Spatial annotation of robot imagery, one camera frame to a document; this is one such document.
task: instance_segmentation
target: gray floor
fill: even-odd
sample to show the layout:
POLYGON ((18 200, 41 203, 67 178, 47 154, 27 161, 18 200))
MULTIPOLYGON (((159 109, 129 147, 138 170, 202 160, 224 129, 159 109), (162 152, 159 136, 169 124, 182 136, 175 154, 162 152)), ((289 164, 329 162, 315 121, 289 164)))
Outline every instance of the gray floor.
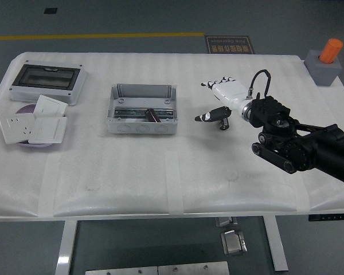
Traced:
MULTIPOLYGON (((322 50, 329 38, 338 38, 344 43, 344 1, 0 1, 0 36, 166 32, 246 35, 256 54, 294 54, 304 59, 308 50, 322 50), (46 7, 57 7, 57 14, 42 15, 46 7)), ((23 52, 207 51, 203 37, 2 40, 0 82, 10 61, 23 52)), ((343 66, 339 77, 344 84, 344 47, 338 57, 343 66)), ((250 254, 242 261, 231 259, 231 273, 272 274, 262 219, 240 218, 240 221, 249 237, 250 254)), ((143 222, 138 224, 141 230, 140 227, 135 229, 144 240, 138 247, 151 256, 155 252, 169 252, 171 245, 151 238, 150 230, 163 228, 166 234, 175 234, 173 229, 179 230, 183 225, 186 228, 181 231, 181 242, 177 243, 175 251, 187 249, 188 253, 182 253, 176 261, 199 261, 195 251, 206 250, 206 259, 212 259, 215 251, 221 253, 219 243, 209 234, 207 239, 211 245, 201 249, 206 243, 201 240, 207 233, 218 231, 205 219, 143 222)), ((153 259, 142 261, 130 243, 125 247, 115 245, 115 239, 134 232, 132 226, 127 227, 126 233, 123 231, 130 224, 131 221, 81 223, 72 274, 83 274, 87 268, 152 263, 153 259), (87 255, 88 250, 94 254, 87 255)), ((290 274, 344 274, 344 221, 309 223, 307 217, 299 216, 278 217, 278 224, 290 274)), ((0 274, 54 274, 62 227, 62 222, 0 223, 0 274)), ((172 263, 170 258, 162 256, 158 261, 172 263)))

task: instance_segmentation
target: white tape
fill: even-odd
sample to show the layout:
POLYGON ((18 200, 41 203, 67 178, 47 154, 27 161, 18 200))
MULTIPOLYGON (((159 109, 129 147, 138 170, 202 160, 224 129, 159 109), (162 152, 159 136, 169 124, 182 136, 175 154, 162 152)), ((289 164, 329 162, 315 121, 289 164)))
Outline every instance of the white tape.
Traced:
POLYGON ((47 156, 40 197, 38 201, 38 216, 53 217, 53 201, 57 186, 60 153, 49 153, 47 156))
POLYGON ((297 212, 308 212, 310 211, 310 199, 300 173, 301 172, 298 171, 289 175, 289 179, 296 194, 297 212))
POLYGON ((172 151, 165 152, 165 162, 169 213, 171 215, 182 215, 183 200, 178 153, 172 151))

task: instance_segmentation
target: metal plate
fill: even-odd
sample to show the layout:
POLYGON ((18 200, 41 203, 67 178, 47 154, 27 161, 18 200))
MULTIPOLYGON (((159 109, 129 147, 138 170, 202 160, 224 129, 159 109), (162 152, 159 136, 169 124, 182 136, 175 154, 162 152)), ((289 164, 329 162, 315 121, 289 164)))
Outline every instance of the metal plate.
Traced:
POLYGON ((229 275, 227 262, 87 271, 85 275, 229 275))
POLYGON ((160 266, 158 275, 229 275, 229 270, 227 262, 206 262, 160 266))
POLYGON ((158 275, 157 266, 87 271, 85 275, 158 275))

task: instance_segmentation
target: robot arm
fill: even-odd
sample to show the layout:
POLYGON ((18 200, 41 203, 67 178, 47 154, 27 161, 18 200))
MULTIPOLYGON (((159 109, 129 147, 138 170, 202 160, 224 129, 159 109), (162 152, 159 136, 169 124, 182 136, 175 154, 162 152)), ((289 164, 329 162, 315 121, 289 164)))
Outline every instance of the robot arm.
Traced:
POLYGON ((344 182, 344 132, 336 124, 317 127, 300 124, 291 118, 289 108, 267 96, 270 79, 267 70, 259 71, 248 92, 231 78, 203 83, 225 106, 197 116, 195 120, 218 120, 221 126, 224 120, 228 123, 230 110, 236 110, 252 126, 263 128, 259 133, 259 142, 252 144, 254 154, 289 174, 317 168, 344 182), (258 93, 252 99, 253 83, 262 72, 268 77, 264 98, 260 99, 258 93), (301 136, 297 131, 309 134, 301 136))

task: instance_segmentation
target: electrical junction box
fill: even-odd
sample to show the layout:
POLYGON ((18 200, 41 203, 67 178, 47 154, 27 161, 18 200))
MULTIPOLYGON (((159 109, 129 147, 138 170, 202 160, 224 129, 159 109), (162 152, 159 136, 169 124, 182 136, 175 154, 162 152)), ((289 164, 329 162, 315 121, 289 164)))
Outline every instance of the electrical junction box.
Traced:
POLYGON ((175 85, 112 86, 107 125, 110 133, 175 134, 175 85))
POLYGON ((76 105, 86 76, 81 64, 27 60, 9 89, 11 99, 37 102, 44 95, 76 105))

